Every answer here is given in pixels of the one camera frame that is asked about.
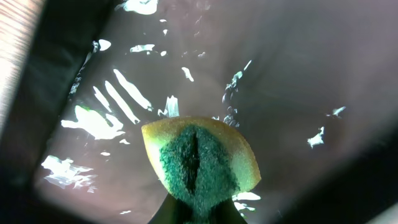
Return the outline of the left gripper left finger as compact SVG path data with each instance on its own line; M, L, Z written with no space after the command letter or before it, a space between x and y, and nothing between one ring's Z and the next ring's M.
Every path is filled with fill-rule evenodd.
M148 224L183 224L187 219L187 205L167 194L162 205Z

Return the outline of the green yellow sponge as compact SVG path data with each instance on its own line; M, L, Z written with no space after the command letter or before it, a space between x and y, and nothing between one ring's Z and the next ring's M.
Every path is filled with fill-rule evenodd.
M197 217L252 190L261 180L254 152L243 135L205 117L167 118L142 126L149 161L162 185Z

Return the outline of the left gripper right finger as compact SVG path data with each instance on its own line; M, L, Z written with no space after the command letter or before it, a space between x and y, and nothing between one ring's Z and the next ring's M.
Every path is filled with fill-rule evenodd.
M237 211L231 198L222 201L214 209L215 224L247 224Z

